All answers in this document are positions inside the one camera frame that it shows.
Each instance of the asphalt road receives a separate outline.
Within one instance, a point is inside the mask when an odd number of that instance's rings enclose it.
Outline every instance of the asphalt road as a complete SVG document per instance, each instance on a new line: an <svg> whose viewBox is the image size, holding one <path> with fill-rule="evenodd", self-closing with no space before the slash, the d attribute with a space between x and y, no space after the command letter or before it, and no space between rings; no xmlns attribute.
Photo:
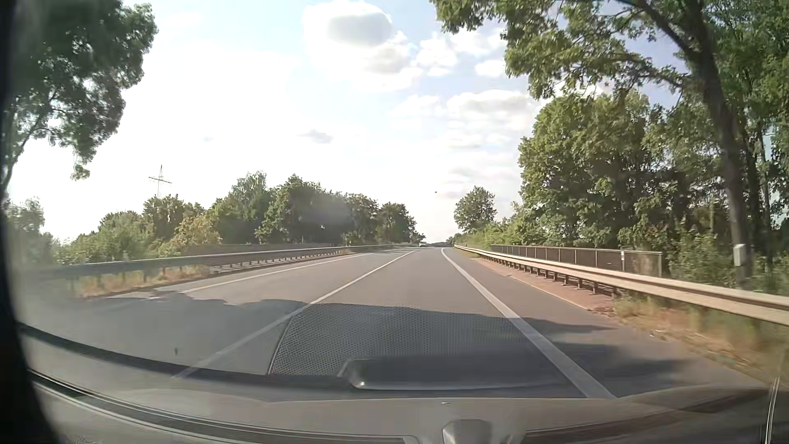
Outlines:
<svg viewBox="0 0 789 444"><path fill-rule="evenodd" d="M57 337L180 364L171 381L200 369L335 376L359 359L386 357L373 375L397 387L451 382L504 393L518 387L519 396L754 383L451 248L324 258L124 297L19 295L15 304L22 322ZM62 350L26 345L36 370L71 365Z"/></svg>

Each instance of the red brick sidewalk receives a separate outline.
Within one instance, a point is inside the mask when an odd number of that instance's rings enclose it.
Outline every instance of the red brick sidewalk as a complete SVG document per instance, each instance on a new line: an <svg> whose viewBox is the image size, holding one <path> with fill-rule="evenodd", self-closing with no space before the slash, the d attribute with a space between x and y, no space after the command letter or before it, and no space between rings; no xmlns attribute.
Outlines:
<svg viewBox="0 0 789 444"><path fill-rule="evenodd" d="M512 269L505 265L499 265L495 262L485 261L484 259L474 258L473 261L480 265L486 266L489 269L497 272L502 276L511 277L524 284L531 285L538 288L543 292L553 295L559 299L564 299L567 302L577 305L580 308L589 311L609 312L613 310L611 303L611 296L608 295L594 295L591 291L586 289L579 290L574 284L565 285L561 282L554 282L550 279L526 272Z"/></svg>

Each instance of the sky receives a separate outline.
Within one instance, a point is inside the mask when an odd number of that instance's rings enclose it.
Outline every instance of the sky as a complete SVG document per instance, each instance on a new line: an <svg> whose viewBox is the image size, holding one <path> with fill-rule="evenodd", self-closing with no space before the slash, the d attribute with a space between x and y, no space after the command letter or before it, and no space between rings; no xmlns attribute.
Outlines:
<svg viewBox="0 0 789 444"><path fill-rule="evenodd" d="M45 141L14 169L12 200L38 198L56 237L142 210L160 165L163 194L205 207L258 170L403 203L429 242L458 231L476 185L499 217L519 201L518 143L545 103L504 75L495 24L443 34L428 0L151 3L144 78L90 178L71 180L73 154Z"/></svg>

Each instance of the dry grass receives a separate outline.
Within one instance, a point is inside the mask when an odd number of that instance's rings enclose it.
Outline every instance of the dry grass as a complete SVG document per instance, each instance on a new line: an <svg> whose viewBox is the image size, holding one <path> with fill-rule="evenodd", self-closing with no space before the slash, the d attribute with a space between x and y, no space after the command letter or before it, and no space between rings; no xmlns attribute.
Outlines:
<svg viewBox="0 0 789 444"><path fill-rule="evenodd" d="M128 292L135 289L155 287L161 284L175 284L184 280L207 277L210 274L204 265L187 265L184 267L159 270L155 276L143 276L142 271L120 274L104 274L100 277L85 276L69 282L73 294L91 298L115 293Z"/></svg>
<svg viewBox="0 0 789 444"><path fill-rule="evenodd" d="M771 382L789 346L789 327L758 321L720 310L694 306L653 295L630 292L614 298L614 313L621 322L675 339L692 350L742 373Z"/></svg>

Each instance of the utility box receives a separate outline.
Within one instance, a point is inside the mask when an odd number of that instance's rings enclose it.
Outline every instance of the utility box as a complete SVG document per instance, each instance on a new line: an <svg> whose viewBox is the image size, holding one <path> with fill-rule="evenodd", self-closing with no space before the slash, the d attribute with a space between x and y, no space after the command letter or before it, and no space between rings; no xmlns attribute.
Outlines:
<svg viewBox="0 0 789 444"><path fill-rule="evenodd" d="M735 267L741 267L745 262L745 244L738 243L732 250L734 251Z"/></svg>

